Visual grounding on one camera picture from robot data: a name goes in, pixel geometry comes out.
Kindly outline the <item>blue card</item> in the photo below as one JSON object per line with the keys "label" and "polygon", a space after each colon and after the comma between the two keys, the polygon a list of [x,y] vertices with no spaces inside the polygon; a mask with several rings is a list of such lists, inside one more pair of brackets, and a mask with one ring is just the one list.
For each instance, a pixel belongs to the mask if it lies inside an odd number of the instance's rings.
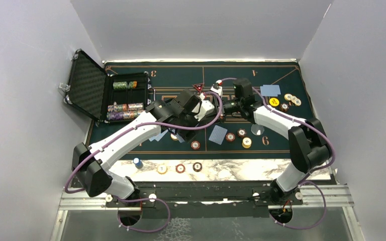
{"label": "blue card", "polygon": [[212,143],[221,145],[227,133],[228,133],[228,130],[226,128],[215,125],[213,130],[211,131],[211,134],[208,140]]}
{"label": "blue card", "polygon": [[152,142],[152,141],[159,142],[167,133],[168,133],[168,130],[165,130],[164,132],[159,133],[158,135],[149,138],[149,141],[150,142]]}
{"label": "blue card", "polygon": [[278,85],[264,85],[271,89],[271,94],[269,94],[270,97],[276,97],[278,95],[281,95],[281,90]]}
{"label": "blue card", "polygon": [[262,96],[269,96],[269,94],[271,94],[271,89],[263,85],[260,87],[260,93]]}

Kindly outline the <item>blue playing card deck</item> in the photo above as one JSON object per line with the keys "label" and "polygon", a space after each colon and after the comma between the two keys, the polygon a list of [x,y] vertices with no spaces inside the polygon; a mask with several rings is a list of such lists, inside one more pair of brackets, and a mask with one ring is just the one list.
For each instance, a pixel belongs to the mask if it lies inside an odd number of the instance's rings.
{"label": "blue playing card deck", "polygon": [[180,143],[184,143],[185,140],[183,139],[183,137],[181,137],[179,134],[176,134],[175,135],[177,137],[177,140],[180,142]]}

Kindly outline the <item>red triangular dealer button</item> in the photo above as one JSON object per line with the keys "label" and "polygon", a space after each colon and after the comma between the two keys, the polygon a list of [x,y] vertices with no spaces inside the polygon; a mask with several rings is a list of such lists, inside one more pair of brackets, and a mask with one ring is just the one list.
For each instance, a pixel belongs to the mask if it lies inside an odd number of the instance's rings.
{"label": "red triangular dealer button", "polygon": [[194,89],[195,89],[198,93],[202,93],[203,88],[204,88],[204,84],[203,84],[203,83],[193,84],[192,86],[194,87]]}

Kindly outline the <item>yellow round button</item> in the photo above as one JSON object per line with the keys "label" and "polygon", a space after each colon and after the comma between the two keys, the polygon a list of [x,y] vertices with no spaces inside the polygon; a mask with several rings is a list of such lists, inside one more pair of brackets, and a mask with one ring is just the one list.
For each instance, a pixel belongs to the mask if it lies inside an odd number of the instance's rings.
{"label": "yellow round button", "polygon": [[269,99],[269,104],[271,106],[273,106],[273,107],[277,107],[277,106],[280,105],[280,102],[279,102],[279,100],[277,98],[272,97],[272,98]]}

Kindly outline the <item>brown poker chip stack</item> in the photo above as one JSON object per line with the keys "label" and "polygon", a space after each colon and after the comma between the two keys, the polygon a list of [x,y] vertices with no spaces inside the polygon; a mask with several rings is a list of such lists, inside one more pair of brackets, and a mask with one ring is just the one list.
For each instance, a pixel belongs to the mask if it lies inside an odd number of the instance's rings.
{"label": "brown poker chip stack", "polygon": [[192,168],[195,172],[200,172],[203,168],[202,164],[200,162],[195,162],[193,165],[192,165]]}

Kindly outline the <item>red poker chip stack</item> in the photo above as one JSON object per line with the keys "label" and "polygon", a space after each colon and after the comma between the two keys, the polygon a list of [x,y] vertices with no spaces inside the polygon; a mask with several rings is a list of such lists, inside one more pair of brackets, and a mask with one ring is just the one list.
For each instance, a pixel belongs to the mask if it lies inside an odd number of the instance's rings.
{"label": "red poker chip stack", "polygon": [[178,165],[176,165],[175,170],[177,173],[181,174],[181,173],[185,172],[185,165],[178,164]]}

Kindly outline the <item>yellow poker chip stack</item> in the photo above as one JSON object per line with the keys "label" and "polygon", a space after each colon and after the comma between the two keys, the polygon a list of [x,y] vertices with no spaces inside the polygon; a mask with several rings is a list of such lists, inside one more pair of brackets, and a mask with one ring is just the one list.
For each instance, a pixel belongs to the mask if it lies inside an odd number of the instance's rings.
{"label": "yellow poker chip stack", "polygon": [[157,172],[159,174],[165,174],[167,171],[168,171],[168,167],[166,165],[164,165],[164,164],[158,165]]}

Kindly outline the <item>white round button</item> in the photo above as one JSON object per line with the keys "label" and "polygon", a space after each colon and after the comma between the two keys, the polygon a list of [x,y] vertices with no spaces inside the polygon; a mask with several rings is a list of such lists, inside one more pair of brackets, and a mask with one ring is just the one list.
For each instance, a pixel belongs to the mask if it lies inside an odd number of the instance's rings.
{"label": "white round button", "polygon": [[261,126],[261,125],[257,125],[257,124],[253,124],[250,128],[251,130],[251,133],[256,135],[256,136],[260,136],[264,133],[264,126]]}

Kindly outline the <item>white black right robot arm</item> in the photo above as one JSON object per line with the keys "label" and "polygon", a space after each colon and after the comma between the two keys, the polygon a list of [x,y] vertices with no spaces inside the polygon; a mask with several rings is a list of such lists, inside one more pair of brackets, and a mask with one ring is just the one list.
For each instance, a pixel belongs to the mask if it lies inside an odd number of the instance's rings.
{"label": "white black right robot arm", "polygon": [[316,118],[288,115],[265,104],[264,100],[247,103],[215,100],[214,103],[222,116],[239,112],[250,123],[269,128],[287,139],[291,162],[270,184],[269,195],[273,203],[283,204],[313,172],[327,168],[335,161],[334,147]]}

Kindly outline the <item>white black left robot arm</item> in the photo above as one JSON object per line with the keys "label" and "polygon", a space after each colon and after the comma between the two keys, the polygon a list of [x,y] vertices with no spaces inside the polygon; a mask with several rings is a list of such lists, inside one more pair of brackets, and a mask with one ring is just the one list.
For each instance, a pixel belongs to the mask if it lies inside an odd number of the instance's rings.
{"label": "white black left robot arm", "polygon": [[183,90],[176,98],[166,101],[158,99],[111,136],[90,146],[78,144],[74,148],[72,173],[64,186],[65,192],[72,193],[68,186],[73,178],[77,178],[82,190],[90,197],[106,193],[118,197],[125,206],[134,205],[138,199],[135,183],[129,177],[111,172],[111,167],[121,157],[144,141],[159,135],[164,129],[188,141],[196,131],[212,125],[221,114],[221,104],[211,103],[206,99],[209,95],[221,102],[215,92],[195,95],[189,89]]}

